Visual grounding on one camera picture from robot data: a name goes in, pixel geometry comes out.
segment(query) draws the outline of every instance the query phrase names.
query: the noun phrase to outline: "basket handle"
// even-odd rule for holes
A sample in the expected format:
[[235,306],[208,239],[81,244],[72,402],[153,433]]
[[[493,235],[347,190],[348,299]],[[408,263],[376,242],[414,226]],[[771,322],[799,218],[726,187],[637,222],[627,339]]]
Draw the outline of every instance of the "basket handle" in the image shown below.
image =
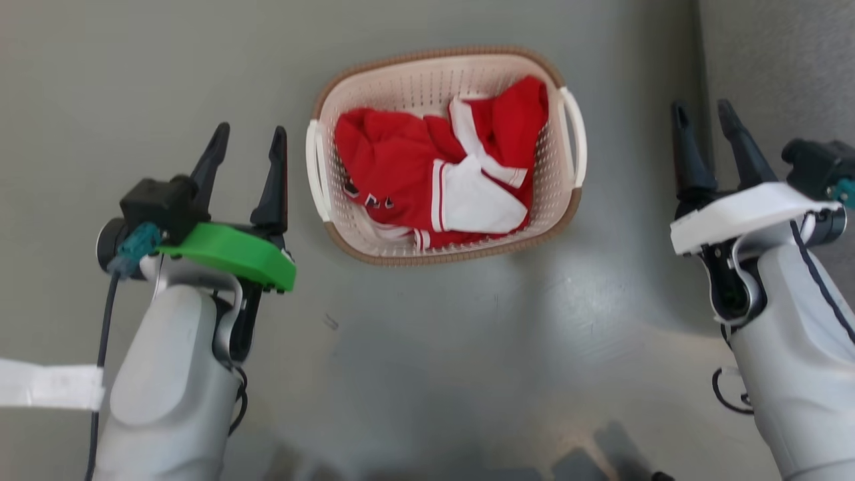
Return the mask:
[[[582,182],[585,181],[585,174],[587,172],[587,137],[585,136],[585,122],[582,121],[582,112],[579,110],[579,104],[576,103],[575,97],[573,94],[567,90],[566,86],[558,89],[561,93],[561,98],[564,103],[564,109],[567,111],[567,116],[570,118],[570,124],[573,127],[573,137],[575,140],[575,157],[576,157],[576,166],[575,166],[575,183],[573,187],[582,187]],[[564,137],[564,148],[567,149],[567,152],[570,153],[570,139],[567,133],[567,124],[562,120],[562,134]]]
[[318,121],[312,120],[306,130],[306,173],[309,174],[309,189],[318,215],[323,222],[328,223],[332,208],[329,193],[324,192],[323,187],[329,185],[327,184],[327,160],[323,155],[323,139],[317,127]]

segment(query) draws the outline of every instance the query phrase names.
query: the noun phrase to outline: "gray table surface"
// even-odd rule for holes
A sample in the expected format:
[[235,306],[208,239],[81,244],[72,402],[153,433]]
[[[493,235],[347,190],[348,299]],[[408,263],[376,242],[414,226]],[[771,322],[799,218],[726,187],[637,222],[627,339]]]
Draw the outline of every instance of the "gray table surface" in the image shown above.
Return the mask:
[[[579,213],[528,252],[360,264],[327,238],[305,180],[316,95],[358,62],[470,44],[525,45],[562,70],[588,132]],[[191,169],[229,121],[211,211],[246,221],[281,124],[299,276],[262,303],[224,479],[299,478],[307,463],[372,479],[776,478],[752,419],[712,394],[733,358],[701,265],[669,246],[668,105],[698,110],[697,45],[676,0],[7,0],[0,356],[94,361],[108,279],[93,244],[121,195]],[[108,380],[149,296],[120,289]],[[88,422],[0,411],[0,478],[79,479]]]

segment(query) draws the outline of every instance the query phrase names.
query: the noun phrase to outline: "red fabric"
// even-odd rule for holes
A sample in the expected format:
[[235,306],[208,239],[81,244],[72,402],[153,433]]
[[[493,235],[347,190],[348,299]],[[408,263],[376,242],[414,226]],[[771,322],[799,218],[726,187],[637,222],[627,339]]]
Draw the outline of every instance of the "red fabric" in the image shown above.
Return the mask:
[[[528,169],[519,188],[497,184],[531,209],[534,153],[548,116],[543,82],[526,77],[496,98],[466,101],[487,153],[505,167]],[[344,113],[334,142],[356,189],[349,195],[378,223],[429,231],[429,247],[480,241],[489,235],[434,232],[431,224],[433,161],[459,163],[466,152],[444,118],[356,109]],[[528,216],[519,229],[528,225]]]

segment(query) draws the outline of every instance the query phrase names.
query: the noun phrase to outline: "basket rim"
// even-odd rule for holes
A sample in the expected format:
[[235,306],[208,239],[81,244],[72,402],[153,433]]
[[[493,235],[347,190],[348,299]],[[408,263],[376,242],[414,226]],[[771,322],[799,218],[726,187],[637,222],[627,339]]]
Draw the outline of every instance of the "basket rim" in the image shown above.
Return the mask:
[[[537,63],[541,68],[546,71],[546,73],[551,78],[555,88],[558,89],[565,86],[564,78],[562,77],[561,72],[559,72],[558,69],[551,62],[549,62],[541,54],[524,47],[515,45],[477,45],[447,49],[424,50],[400,56],[393,56],[374,62],[366,62],[355,67],[348,68],[347,70],[336,75],[332,80],[330,80],[327,86],[324,87],[324,89],[321,91],[321,94],[318,95],[318,99],[315,102],[315,109],[312,113],[312,119],[314,121],[318,121],[321,118],[323,105],[327,102],[327,97],[329,97],[330,92],[332,92],[333,89],[343,80],[350,78],[353,75],[368,72],[369,70],[375,70],[377,68],[390,67],[392,65],[398,65],[401,63],[417,62],[421,60],[440,58],[444,56],[479,55],[513,55],[526,57],[527,59]],[[510,242],[502,246],[487,247],[484,249],[478,249],[469,252],[450,252],[447,254],[402,257],[374,256],[366,254],[364,252],[359,252],[356,248],[351,246],[344,239],[344,237],[341,236],[341,233],[335,227],[335,223],[332,220],[330,220],[329,222],[324,222],[324,227],[327,229],[327,233],[333,240],[333,243],[338,246],[339,249],[346,252],[348,255],[355,258],[356,260],[362,261],[366,264],[381,265],[386,267],[444,264],[450,262],[470,260],[474,258],[484,258],[499,254],[507,254],[511,252],[518,252],[528,249],[530,247],[539,246],[540,244],[543,244],[552,239],[553,237],[561,234],[561,232],[563,232],[567,228],[567,226],[570,224],[570,221],[575,216],[576,211],[579,209],[579,202],[581,201],[581,196],[581,187],[573,189],[570,194],[570,200],[567,204],[567,210],[564,211],[564,214],[561,216],[558,222],[554,226],[546,230],[546,232],[538,234],[534,237],[529,237],[527,239],[516,240],[514,242]]]

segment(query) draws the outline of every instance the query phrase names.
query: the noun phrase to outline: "teal connector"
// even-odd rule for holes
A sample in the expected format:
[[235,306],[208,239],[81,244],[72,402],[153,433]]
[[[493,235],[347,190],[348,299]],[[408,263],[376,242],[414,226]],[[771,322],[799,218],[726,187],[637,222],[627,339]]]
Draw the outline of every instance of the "teal connector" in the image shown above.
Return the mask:
[[154,253],[162,242],[160,229],[153,223],[141,223],[124,242],[113,260],[107,264],[109,274],[119,273],[119,278],[127,279],[133,274],[143,257]]
[[840,179],[831,198],[850,209],[855,209],[855,182],[852,182],[852,179]]

